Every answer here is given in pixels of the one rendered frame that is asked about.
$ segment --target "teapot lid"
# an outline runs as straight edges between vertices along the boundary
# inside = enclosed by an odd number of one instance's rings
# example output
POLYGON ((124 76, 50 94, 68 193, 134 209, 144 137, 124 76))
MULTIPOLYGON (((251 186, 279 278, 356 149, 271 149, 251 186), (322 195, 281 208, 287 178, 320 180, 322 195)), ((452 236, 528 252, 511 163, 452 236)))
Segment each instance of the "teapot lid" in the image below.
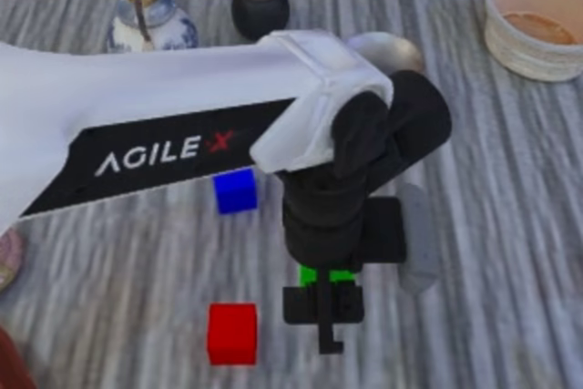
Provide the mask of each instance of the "teapot lid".
MULTIPOLYGON (((142 0, 142 4, 148 28, 164 25, 177 9, 175 0, 142 0)), ((138 28, 136 6, 133 0, 119 0, 116 15, 124 25, 138 28)))

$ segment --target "red letter x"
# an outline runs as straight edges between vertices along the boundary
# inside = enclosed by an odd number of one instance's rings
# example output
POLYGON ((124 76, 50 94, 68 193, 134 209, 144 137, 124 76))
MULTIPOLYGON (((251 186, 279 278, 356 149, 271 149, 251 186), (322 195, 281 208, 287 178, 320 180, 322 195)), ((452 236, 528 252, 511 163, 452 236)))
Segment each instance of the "red letter x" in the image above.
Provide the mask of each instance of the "red letter x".
POLYGON ((225 134, 215 133, 214 142, 206 141, 209 152, 216 152, 218 150, 226 150, 229 148, 227 141, 233 136, 233 130, 227 131, 225 134))

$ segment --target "beige container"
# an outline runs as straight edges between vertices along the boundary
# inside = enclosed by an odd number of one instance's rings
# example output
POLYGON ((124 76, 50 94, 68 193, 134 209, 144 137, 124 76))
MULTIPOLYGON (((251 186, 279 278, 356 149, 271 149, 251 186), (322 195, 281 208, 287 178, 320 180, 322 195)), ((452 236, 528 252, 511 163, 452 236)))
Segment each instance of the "beige container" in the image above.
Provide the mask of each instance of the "beige container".
POLYGON ((524 77, 573 79, 583 73, 583 0, 486 0, 486 45, 524 77))

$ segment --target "black ball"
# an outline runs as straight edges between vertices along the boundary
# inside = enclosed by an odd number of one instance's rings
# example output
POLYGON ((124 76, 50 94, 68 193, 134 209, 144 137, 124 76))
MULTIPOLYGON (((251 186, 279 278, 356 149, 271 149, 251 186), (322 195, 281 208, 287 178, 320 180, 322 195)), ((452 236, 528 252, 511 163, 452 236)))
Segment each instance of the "black ball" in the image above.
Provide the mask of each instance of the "black ball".
POLYGON ((250 41, 257 41, 288 25, 290 1, 232 0, 230 12, 239 33, 250 41))

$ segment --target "wood grain surface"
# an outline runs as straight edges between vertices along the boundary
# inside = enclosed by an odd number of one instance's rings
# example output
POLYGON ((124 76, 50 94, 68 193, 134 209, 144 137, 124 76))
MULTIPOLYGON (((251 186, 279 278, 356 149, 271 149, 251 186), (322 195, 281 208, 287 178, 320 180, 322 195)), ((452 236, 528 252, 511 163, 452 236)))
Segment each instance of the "wood grain surface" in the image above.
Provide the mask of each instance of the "wood grain surface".
MULTIPOLYGON (((99 53, 115 2, 0 0, 0 39, 99 53)), ((429 193, 441 281, 414 298, 395 267, 367 268, 364 323, 339 330, 343 356, 322 357, 313 328, 281 317, 297 275, 272 176, 258 174, 260 209, 232 217, 199 180, 36 218, 19 225, 26 265, 0 295, 0 324, 39 388, 583 387, 583 78, 502 68, 483 43, 483 0, 291 3, 292 28, 386 30, 423 49, 454 135, 381 192, 408 181, 429 193), (208 364, 207 308, 222 301, 258 304, 254 368, 208 364)), ((240 43, 230 0, 179 4, 204 46, 240 43)))

